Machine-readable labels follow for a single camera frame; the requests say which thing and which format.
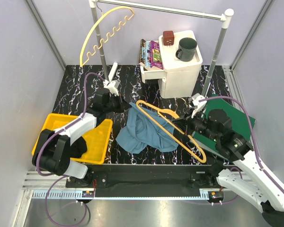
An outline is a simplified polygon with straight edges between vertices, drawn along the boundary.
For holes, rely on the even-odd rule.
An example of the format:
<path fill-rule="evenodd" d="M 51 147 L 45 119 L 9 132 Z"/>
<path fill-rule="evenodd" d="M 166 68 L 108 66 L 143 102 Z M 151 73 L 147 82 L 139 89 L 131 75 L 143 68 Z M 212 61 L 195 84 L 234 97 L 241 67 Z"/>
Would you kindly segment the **blue tank top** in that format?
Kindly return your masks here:
<path fill-rule="evenodd" d="M 121 148 L 132 154 L 141 153 L 147 146 L 160 152 L 172 152 L 178 148 L 178 143 L 149 119 L 135 103 L 131 102 L 130 105 L 126 126 L 116 138 Z"/>

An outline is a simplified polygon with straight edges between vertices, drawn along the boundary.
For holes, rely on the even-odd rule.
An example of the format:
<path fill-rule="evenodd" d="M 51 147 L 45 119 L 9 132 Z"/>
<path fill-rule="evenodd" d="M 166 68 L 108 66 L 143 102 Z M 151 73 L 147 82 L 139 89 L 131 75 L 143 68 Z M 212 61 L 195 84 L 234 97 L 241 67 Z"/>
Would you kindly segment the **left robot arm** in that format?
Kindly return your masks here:
<path fill-rule="evenodd" d="M 98 127 L 108 113 L 122 113 L 129 108 L 120 93 L 101 88 L 91 101 L 85 101 L 83 113 L 73 121 L 55 130 L 42 130 L 32 158 L 39 175 L 71 176 L 80 186 L 90 186 L 93 176 L 88 173 L 88 167 L 71 157 L 87 151 L 83 134 Z"/>

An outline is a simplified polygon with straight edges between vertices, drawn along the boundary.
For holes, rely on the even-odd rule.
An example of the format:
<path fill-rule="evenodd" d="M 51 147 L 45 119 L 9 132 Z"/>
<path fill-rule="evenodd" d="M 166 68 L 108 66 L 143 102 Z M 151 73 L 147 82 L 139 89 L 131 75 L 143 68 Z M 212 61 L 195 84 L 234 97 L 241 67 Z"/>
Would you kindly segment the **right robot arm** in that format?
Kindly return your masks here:
<path fill-rule="evenodd" d="M 252 181 L 250 184 L 235 176 L 229 169 L 213 165 L 205 181 L 210 187 L 218 185 L 252 204 L 264 220 L 272 227 L 284 227 L 284 184 L 278 188 L 276 176 L 267 176 L 268 171 L 261 159 L 256 158 L 252 145 L 232 130 L 231 118 L 222 109 L 213 109 L 206 117 L 197 113 L 194 117 L 185 115 L 172 122 L 187 134 L 197 132 L 215 142 L 216 150 L 228 161 L 241 169 Z"/>

